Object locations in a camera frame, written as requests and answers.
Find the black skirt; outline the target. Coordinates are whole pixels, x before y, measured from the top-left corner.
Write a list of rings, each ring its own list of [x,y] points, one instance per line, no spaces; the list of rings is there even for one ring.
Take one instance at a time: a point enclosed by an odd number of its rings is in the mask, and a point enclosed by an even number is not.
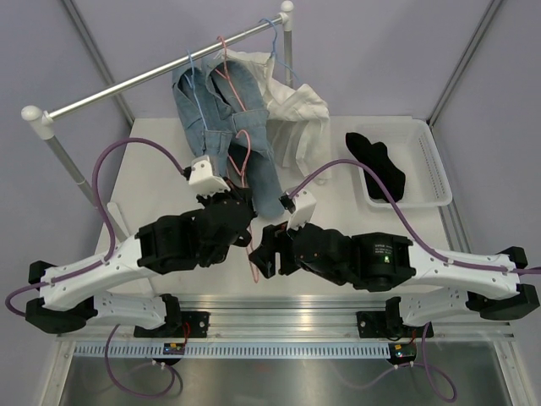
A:
[[[392,199],[395,202],[401,200],[405,192],[406,174],[390,159],[387,146],[380,141],[371,143],[356,132],[346,133],[345,142],[349,152],[378,176]]]

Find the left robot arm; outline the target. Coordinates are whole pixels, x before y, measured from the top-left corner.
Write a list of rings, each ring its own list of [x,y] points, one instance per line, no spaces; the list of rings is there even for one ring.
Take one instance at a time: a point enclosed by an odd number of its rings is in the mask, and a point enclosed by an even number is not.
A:
[[[38,285],[39,296],[27,302],[25,320],[54,335],[88,325],[133,326],[138,338],[179,337],[188,332],[173,295],[149,299],[110,290],[137,279],[214,266],[227,258],[230,247],[249,245],[248,228],[256,216],[250,189],[234,187],[198,201],[202,208],[160,217],[112,253],[66,266],[32,263],[29,282]]]

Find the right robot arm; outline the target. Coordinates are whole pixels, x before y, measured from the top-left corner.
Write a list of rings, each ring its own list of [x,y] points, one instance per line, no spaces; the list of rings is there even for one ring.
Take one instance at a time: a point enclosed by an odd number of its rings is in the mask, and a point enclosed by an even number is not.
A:
[[[456,252],[430,254],[403,236],[366,233],[346,236],[308,223],[290,229],[285,223],[264,228],[249,261],[265,278],[310,272],[337,286],[351,285],[370,293],[427,285],[418,297],[394,296],[382,311],[357,313],[361,338],[419,337],[431,322],[475,312],[488,321],[520,320],[539,308],[536,288],[521,283],[513,271],[524,253],[511,247],[498,255]],[[466,267],[469,259],[473,265]]]

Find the blue hanger with denim shirt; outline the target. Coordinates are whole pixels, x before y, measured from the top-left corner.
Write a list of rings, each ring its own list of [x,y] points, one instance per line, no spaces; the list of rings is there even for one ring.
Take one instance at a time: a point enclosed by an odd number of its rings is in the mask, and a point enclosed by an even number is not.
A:
[[[193,59],[192,53],[189,51],[189,49],[187,49],[187,54],[188,54],[188,57],[189,57],[189,66],[190,66],[190,70],[191,70],[190,79],[188,80],[189,87],[191,88],[191,90],[192,90],[192,92],[194,94],[195,103],[196,103],[196,106],[197,106],[197,108],[199,110],[199,115],[201,117],[204,130],[208,130],[209,129],[208,124],[206,122],[205,115],[204,115],[201,103],[199,101],[199,98],[198,98],[197,86],[196,86],[196,83],[195,83],[194,59]]]

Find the pink hanger with jeans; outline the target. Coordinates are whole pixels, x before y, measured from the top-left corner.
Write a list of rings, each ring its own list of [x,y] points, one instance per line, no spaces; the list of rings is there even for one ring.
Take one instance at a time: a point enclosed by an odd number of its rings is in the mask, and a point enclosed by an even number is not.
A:
[[[233,84],[232,82],[232,78],[231,78],[231,75],[229,74],[229,69],[228,69],[228,64],[227,64],[227,44],[225,42],[225,38],[223,36],[218,36],[216,38],[220,43],[221,43],[221,47],[222,47],[222,56],[223,56],[223,72],[220,73],[218,71],[218,69],[216,70],[216,72],[225,80],[227,80],[231,90],[232,90],[232,93],[233,95],[235,96],[235,98],[237,99],[237,102],[239,104],[239,106],[241,107],[242,111],[243,112],[246,112],[247,109],[243,103],[243,100],[242,98],[240,97],[240,95],[238,94],[238,91],[235,87],[235,85]]]

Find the blue hanger with white shirt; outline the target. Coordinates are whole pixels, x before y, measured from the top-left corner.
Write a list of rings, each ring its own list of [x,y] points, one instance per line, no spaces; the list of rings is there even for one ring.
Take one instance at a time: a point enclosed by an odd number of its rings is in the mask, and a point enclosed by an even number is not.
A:
[[[298,80],[296,72],[292,68],[292,46],[286,47],[286,44],[283,45],[283,56],[284,58],[279,58],[277,52],[277,42],[278,42],[278,29],[276,25],[267,18],[259,20],[259,23],[267,23],[274,31],[274,38],[271,43],[271,53],[270,55],[275,59],[275,62],[281,65],[285,69],[285,80],[286,85],[290,88],[294,87],[294,80]]]

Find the light blue denim shirt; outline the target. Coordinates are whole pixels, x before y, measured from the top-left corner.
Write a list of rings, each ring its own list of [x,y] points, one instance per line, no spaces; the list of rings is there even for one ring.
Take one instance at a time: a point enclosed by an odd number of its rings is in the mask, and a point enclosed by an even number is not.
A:
[[[228,150],[233,133],[232,109],[208,89],[205,73],[195,68],[195,83],[208,130],[204,130],[194,94],[189,87],[188,66],[172,71],[172,94],[189,148],[196,157],[209,156],[217,175],[227,175]]]

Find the white shirt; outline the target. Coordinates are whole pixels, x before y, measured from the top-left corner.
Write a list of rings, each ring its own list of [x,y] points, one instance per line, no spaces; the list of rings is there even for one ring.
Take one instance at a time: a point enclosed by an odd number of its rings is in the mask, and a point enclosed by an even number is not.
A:
[[[276,58],[265,52],[230,52],[255,78],[269,113],[267,139],[281,167],[304,176],[331,160],[331,118],[327,103],[308,84],[297,89],[273,77]]]

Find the blue denim jeans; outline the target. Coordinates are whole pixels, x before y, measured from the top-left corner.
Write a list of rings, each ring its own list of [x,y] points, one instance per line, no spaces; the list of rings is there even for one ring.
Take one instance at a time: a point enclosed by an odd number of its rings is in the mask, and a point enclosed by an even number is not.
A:
[[[245,170],[245,182],[253,193],[258,215],[271,220],[280,217],[284,209],[279,201],[282,194],[276,172],[274,155],[267,139],[266,122],[269,113],[254,76],[240,63],[227,60],[229,74],[247,109],[243,112],[227,82],[216,70],[223,72],[223,59],[207,58],[202,63],[208,89],[214,91],[232,109],[233,137],[228,159]]]

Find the white plastic basket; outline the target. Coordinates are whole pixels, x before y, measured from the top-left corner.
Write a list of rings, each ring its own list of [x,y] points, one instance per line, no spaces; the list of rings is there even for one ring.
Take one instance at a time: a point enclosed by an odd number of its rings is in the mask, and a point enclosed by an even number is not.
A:
[[[345,116],[350,129],[381,142],[392,163],[405,173],[401,210],[429,209],[452,202],[451,186],[429,126],[408,116]]]

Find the silver clothes rack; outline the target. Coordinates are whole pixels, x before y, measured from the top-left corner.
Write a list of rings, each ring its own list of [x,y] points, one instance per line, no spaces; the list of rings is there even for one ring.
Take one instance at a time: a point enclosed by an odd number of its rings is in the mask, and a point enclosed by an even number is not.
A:
[[[125,91],[169,73],[175,68],[188,64],[190,61],[195,61],[197,59],[209,56],[223,48],[225,45],[229,46],[239,43],[240,41],[243,41],[251,36],[270,29],[273,25],[281,25],[283,27],[283,51],[285,61],[287,63],[292,63],[292,22],[294,5],[291,1],[283,1],[281,3],[280,12],[272,19],[263,19],[256,25],[245,28],[237,34],[229,36],[224,40],[219,40],[207,47],[199,49],[196,52],[174,59],[171,62],[135,75],[134,77],[122,82],[115,83],[105,58],[101,55],[100,49],[96,45],[94,37],[91,34],[83,14],[80,12],[76,2],[61,1],[60,6],[67,14],[68,20],[75,28],[76,34],[82,41],[84,49],[90,56],[91,62],[94,64],[98,74],[107,87],[93,95],[86,96],[78,101],[68,104],[65,107],[57,108],[51,112],[42,110],[33,105],[29,105],[22,108],[20,116],[32,128],[35,134],[49,147],[92,207],[96,207],[96,203],[89,182],[55,135],[53,125],[59,119],[112,97],[116,107],[119,108],[120,113],[123,115],[128,125],[132,126],[134,124],[135,116],[128,106],[125,98],[122,96]]]

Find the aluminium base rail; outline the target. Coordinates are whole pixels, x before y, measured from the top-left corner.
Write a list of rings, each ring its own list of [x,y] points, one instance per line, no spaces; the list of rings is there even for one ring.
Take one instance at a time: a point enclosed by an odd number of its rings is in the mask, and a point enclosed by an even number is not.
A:
[[[226,296],[178,294],[182,310],[210,313],[210,342],[360,341],[356,313],[384,310],[384,294]],[[477,314],[433,321],[432,341],[513,342],[509,321],[485,321]],[[56,337],[57,341],[105,340],[111,329],[87,326]]]

